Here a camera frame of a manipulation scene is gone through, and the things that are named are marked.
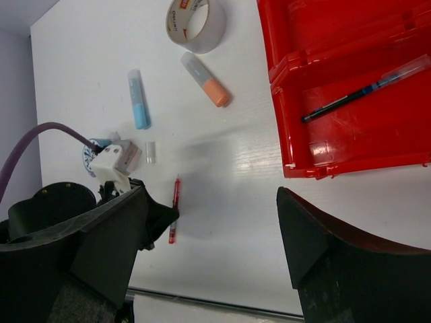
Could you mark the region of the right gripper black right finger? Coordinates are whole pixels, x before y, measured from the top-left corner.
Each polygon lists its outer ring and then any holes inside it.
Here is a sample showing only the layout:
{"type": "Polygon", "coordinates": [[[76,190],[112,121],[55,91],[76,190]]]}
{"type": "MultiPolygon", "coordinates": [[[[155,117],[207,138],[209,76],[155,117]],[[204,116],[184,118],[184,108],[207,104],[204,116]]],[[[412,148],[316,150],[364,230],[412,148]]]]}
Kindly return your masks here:
{"type": "Polygon", "coordinates": [[[288,188],[277,212],[305,322],[429,322],[430,251],[354,227],[288,188]]]}

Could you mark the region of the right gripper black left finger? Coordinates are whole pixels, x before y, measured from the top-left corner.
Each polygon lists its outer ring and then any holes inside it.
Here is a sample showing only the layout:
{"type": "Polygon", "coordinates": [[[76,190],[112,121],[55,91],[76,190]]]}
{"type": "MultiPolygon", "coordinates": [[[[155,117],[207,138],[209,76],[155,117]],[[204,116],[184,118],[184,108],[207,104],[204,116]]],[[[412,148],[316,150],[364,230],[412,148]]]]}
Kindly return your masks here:
{"type": "Polygon", "coordinates": [[[143,247],[143,188],[9,239],[1,222],[2,322],[113,322],[143,247]]]}

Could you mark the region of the red gel pen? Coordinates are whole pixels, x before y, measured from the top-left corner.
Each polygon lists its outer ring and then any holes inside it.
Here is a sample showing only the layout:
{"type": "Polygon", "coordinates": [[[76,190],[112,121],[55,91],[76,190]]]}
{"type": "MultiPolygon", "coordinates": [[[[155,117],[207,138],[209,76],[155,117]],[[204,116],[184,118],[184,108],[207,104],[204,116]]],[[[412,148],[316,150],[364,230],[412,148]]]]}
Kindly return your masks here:
{"type": "MultiPolygon", "coordinates": [[[[175,183],[174,183],[174,196],[172,200],[172,208],[175,210],[178,210],[178,203],[179,203],[179,196],[180,196],[180,177],[177,176],[175,183]]],[[[174,244],[176,242],[176,221],[174,221],[170,225],[169,229],[169,238],[168,243],[174,244]]]]}

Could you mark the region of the blue gel pen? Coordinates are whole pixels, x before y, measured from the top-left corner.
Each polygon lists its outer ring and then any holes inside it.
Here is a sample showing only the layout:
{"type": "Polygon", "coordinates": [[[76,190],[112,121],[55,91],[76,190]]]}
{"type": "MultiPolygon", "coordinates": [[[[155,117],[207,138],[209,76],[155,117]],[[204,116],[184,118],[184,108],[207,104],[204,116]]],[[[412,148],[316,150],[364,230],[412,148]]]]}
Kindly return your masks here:
{"type": "Polygon", "coordinates": [[[310,114],[303,116],[301,121],[303,123],[311,122],[318,119],[346,104],[359,100],[375,91],[384,87],[397,83],[398,81],[407,79],[417,73],[421,73],[430,68],[430,56],[422,55],[411,62],[408,62],[393,71],[384,74],[378,81],[371,83],[355,92],[352,92],[336,101],[333,101],[325,106],[312,111],[310,114]]]}

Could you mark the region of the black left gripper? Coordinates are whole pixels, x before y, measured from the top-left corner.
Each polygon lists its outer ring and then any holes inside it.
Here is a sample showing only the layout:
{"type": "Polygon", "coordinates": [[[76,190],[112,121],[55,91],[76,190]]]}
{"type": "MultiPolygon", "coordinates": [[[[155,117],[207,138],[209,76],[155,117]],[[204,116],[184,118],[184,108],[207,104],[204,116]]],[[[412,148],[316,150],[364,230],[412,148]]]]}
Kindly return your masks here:
{"type": "Polygon", "coordinates": [[[1,222],[1,250],[25,250],[66,241],[92,251],[151,250],[178,219],[178,208],[157,203],[140,180],[128,192],[113,182],[100,198],[81,184],[59,182],[13,205],[1,222]]]}

